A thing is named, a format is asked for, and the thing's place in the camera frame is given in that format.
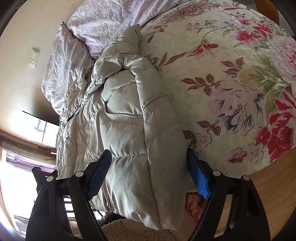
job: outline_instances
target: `puffer jacket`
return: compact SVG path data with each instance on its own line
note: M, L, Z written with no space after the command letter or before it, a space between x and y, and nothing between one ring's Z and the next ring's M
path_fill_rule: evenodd
M153 229L178 229L189 172L177 115L151 63L138 55L140 26L110 43L70 86L60 118L57 167L68 178L112 152L96 209Z

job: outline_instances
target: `floral bed sheet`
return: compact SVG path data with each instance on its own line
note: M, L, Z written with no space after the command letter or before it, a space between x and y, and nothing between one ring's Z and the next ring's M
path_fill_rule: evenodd
M201 160L241 177L296 145L296 41L233 1L189 1L142 27L185 138Z

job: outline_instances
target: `blue gripper pad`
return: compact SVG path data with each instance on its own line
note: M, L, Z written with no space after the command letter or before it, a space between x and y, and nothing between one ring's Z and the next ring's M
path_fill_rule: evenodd
M205 199L210 196L210 190L206 175L199 168L197 162L200 160L196 157L192 150L187 151L187 167L191 178L195 184L195 187L200 195L203 195Z
M89 181L89 191L87 193L88 199L91 200L96 196L102 186L102 183L107 175L107 172L111 166L112 154L110 151L105 151L105 155L102 155L99 166L91 176Z

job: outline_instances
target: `beige wall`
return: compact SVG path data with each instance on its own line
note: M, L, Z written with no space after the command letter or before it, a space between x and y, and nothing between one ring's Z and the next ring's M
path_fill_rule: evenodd
M22 111L57 123L59 116L41 91L52 43L62 21L84 0L27 0L0 37L0 129L22 136ZM28 65L32 48L37 67Z

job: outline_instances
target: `white wall socket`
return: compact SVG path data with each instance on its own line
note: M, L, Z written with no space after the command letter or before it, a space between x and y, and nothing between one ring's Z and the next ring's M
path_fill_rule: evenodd
M37 60L33 59L33 58L30 58L30 62L29 62L29 65L33 68L36 68L36 65L37 65Z

